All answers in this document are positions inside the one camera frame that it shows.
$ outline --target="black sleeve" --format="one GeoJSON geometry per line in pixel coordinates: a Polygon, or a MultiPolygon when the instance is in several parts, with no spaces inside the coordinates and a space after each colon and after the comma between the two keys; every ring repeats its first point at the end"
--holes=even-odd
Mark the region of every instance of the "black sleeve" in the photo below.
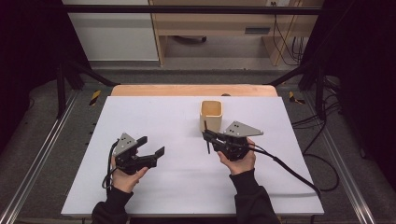
{"type": "Polygon", "coordinates": [[[235,207],[238,223],[280,223],[264,187],[254,178],[254,169],[230,175],[236,188],[235,207]]]}
{"type": "Polygon", "coordinates": [[[134,195],[125,193],[119,189],[113,188],[107,195],[107,200],[98,203],[92,211],[93,224],[125,224],[128,215],[125,212],[125,204],[134,195]]]}

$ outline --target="tabletop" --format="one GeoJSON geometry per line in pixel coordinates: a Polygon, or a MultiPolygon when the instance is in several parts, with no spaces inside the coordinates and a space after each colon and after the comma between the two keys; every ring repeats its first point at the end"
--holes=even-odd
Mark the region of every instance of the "tabletop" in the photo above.
{"type": "MultiPolygon", "coordinates": [[[[128,214],[135,217],[234,215],[236,191],[228,177],[229,171],[216,153],[207,153],[199,130],[199,107],[203,100],[222,101],[222,129],[238,120],[263,130],[264,135],[251,139],[312,182],[283,101],[273,87],[118,86],[107,97],[62,214],[87,217],[98,202],[106,199],[106,191],[100,185],[106,174],[108,151],[121,133],[126,132],[135,139],[148,137],[148,142],[139,148],[141,155],[153,154],[165,146],[158,166],[150,169],[134,189],[134,197],[125,206],[128,214]],[[221,96],[223,93],[232,97],[221,96]]],[[[270,158],[257,156],[255,175],[267,189],[279,216],[323,214],[316,193],[270,158]]]]}

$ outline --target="hand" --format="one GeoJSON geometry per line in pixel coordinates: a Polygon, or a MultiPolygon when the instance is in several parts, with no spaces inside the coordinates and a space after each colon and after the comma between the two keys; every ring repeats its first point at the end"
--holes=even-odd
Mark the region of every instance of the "hand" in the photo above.
{"type": "MultiPolygon", "coordinates": [[[[250,147],[254,148],[253,141],[247,139],[247,142],[249,143],[250,147]]],[[[254,162],[256,161],[256,155],[252,150],[247,153],[244,159],[239,161],[229,161],[227,157],[225,157],[224,154],[220,151],[218,151],[218,155],[220,157],[221,163],[223,163],[230,169],[231,175],[239,175],[246,171],[252,170],[254,168],[254,162]]]]}
{"type": "MultiPolygon", "coordinates": [[[[116,166],[115,157],[111,158],[111,165],[116,166]]],[[[131,193],[134,186],[139,183],[140,178],[142,178],[148,171],[148,167],[143,167],[141,170],[136,172],[135,175],[127,175],[123,171],[117,169],[113,172],[113,186],[116,189],[122,190],[126,193],[131,193]]]]}

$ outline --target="person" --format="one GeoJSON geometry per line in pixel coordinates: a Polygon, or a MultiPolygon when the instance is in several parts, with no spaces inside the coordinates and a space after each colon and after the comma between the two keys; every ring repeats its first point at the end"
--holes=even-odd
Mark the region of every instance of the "person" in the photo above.
{"type": "MultiPolygon", "coordinates": [[[[251,146],[254,146],[251,140],[248,139],[248,141],[251,146]]],[[[234,200],[237,223],[280,223],[268,193],[263,186],[259,186],[254,177],[254,164],[256,161],[254,152],[249,151],[244,159],[239,161],[229,161],[221,152],[218,152],[218,155],[220,162],[229,168],[231,172],[230,178],[236,188],[234,200]]],[[[112,176],[113,188],[107,195],[106,201],[99,202],[93,208],[92,223],[126,223],[128,215],[125,212],[125,204],[134,195],[134,187],[148,169],[145,167],[135,175],[127,175],[121,170],[115,170],[112,176]]]]}

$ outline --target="cardboard cup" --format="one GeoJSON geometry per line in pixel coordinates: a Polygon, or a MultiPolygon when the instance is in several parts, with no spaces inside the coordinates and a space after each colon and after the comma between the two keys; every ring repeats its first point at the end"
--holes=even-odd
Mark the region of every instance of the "cardboard cup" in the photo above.
{"type": "Polygon", "coordinates": [[[200,130],[205,131],[206,128],[212,132],[218,133],[221,128],[222,104],[220,101],[202,101],[200,114],[200,130]]]}

